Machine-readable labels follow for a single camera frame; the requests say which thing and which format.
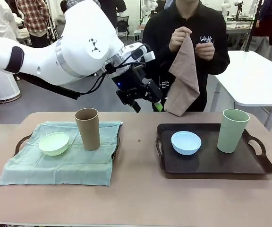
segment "light green bowl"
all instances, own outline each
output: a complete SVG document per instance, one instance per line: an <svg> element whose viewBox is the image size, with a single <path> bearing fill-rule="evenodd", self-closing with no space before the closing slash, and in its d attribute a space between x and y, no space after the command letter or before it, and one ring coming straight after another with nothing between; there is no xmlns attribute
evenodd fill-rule
<svg viewBox="0 0 272 227"><path fill-rule="evenodd" d="M69 136L64 132L54 132L42 138L38 146L46 155L60 155L69 146Z"/></svg>

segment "cup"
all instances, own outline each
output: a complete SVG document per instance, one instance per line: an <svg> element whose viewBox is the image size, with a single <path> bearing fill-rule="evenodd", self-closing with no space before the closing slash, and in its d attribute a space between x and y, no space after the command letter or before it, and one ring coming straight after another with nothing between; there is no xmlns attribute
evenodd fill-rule
<svg viewBox="0 0 272 227"><path fill-rule="evenodd" d="M85 108L75 113L75 120L86 150L100 147L98 111Z"/></svg>
<svg viewBox="0 0 272 227"><path fill-rule="evenodd" d="M248 121L249 115L242 110L224 110L217 144L218 149L224 153L234 152Z"/></svg>

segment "cup rim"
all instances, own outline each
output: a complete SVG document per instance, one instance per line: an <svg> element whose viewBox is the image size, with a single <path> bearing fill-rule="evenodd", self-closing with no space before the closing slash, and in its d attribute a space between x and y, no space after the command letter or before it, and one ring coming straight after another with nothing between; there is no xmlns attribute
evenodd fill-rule
<svg viewBox="0 0 272 227"><path fill-rule="evenodd" d="M77 117L76 117L76 114L79 112L79 111L82 111L82 110L89 110L89 109L91 109L91 110L95 110L96 111L96 115L94 116L94 117L92 117L92 118L90 118L90 119L87 119L87 120L81 120L81 119L78 119ZM90 121L90 120L93 120L95 117L97 117L97 115L98 115L98 110L96 110L96 109L94 109L94 108L84 108L84 109L80 109L80 110L78 110L76 113L75 113L75 119L77 119L77 120L79 120L79 121Z"/></svg>
<svg viewBox="0 0 272 227"><path fill-rule="evenodd" d="M242 112L242 113L244 113L244 114L246 114L247 116L248 116L248 119L247 120L245 120L245 121L236 121L236 120L233 120L233 119L230 119L229 117L227 117L226 115L225 115L225 111L227 111L227 110L236 110L236 111L240 111L240 112ZM226 110L224 110L223 112L222 112L222 115L226 118L226 119L228 119L228 120L230 120L230 121L232 121L232 122L248 122L249 121L249 119L250 119L250 116L249 116L249 114L248 113L246 113L245 111L243 111L243 110L239 110L239 109L235 109L235 108L229 108L229 109L226 109Z"/></svg>

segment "brown napkin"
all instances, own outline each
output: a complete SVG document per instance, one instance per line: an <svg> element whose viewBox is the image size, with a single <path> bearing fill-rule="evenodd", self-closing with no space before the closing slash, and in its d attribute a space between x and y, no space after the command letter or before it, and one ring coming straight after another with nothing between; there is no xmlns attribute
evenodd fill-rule
<svg viewBox="0 0 272 227"><path fill-rule="evenodd" d="M185 38L169 72L176 79L168 92L164 110L181 117L200 95L193 43Z"/></svg>

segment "tray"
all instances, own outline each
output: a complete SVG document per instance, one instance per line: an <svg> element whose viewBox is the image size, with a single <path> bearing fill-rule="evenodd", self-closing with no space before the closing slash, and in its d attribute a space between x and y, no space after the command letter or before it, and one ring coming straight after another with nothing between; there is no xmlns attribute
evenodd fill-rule
<svg viewBox="0 0 272 227"><path fill-rule="evenodd" d="M114 153L113 153L112 156L111 156L111 158L113 159L113 163L114 163L114 161L115 161L115 157L116 157L116 154L117 154L117 152L118 152L118 147L119 147L119 144L120 144L120 138L119 138L120 129L121 129L121 126L120 126L119 129L118 129L118 134L117 134L117 145L116 145L116 148L115 148ZM32 136L32 134L30 134L30 135L28 135L28 136L25 136L25 137L23 137L23 138L17 143L17 145L16 145L16 147L15 147L15 152L14 152L14 155L13 155L13 156L15 156L15 155L17 155L17 154L19 153L19 151L21 150L20 147L22 146L22 144L23 144L26 140L30 139L31 136Z"/></svg>
<svg viewBox="0 0 272 227"><path fill-rule="evenodd" d="M235 152L226 154L217 149L221 124L160 124L157 127L156 147L160 167L168 178L188 178L194 175L269 175L272 163L266 156L264 144L244 130ZM171 137L178 131L191 131L201 140L201 148L193 155L176 152ZM256 141L262 153L257 155L249 141Z"/></svg>

